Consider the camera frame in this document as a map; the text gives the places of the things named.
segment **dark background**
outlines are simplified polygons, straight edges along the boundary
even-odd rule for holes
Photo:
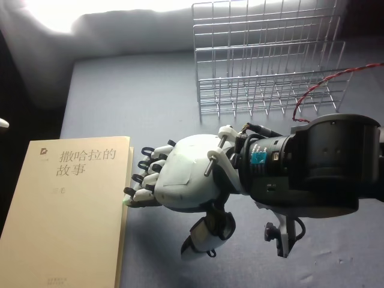
[[[384,1],[350,0],[340,38],[384,36],[383,11]],[[29,141],[58,139],[64,111],[64,106],[41,110],[31,103],[0,34],[0,118],[10,123],[7,132],[0,135],[0,233]]]

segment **teal sticker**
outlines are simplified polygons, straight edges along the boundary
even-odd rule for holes
[[[266,152],[260,151],[260,152],[252,153],[251,164],[265,164],[265,162],[266,162]]]

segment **white robotic hand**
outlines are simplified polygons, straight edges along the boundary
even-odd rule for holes
[[[177,144],[170,140],[167,146],[143,148],[145,157],[138,164],[143,171],[132,176],[137,182],[134,188],[124,190],[124,203],[132,208],[164,205],[178,212],[206,212],[182,245],[181,256],[185,260],[205,254],[215,257],[215,248],[235,231],[235,221],[231,213],[224,211],[224,204],[230,193],[239,191],[226,176],[227,166],[215,165],[210,175],[204,175],[211,151],[217,151],[216,161],[222,157],[222,162],[228,161],[225,153],[233,142],[223,141],[218,150],[219,142],[218,136],[201,134]]]

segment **silver wire basket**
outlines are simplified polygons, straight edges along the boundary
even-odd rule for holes
[[[295,106],[308,88],[339,71],[345,43],[333,1],[214,1],[194,4],[197,100],[202,113]],[[302,104],[338,110],[350,77],[338,77]]]

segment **black motor housing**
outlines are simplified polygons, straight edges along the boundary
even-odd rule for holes
[[[242,185],[256,202],[288,216],[355,212],[379,179],[378,127],[365,116],[334,114],[290,136],[250,139],[241,153]]]

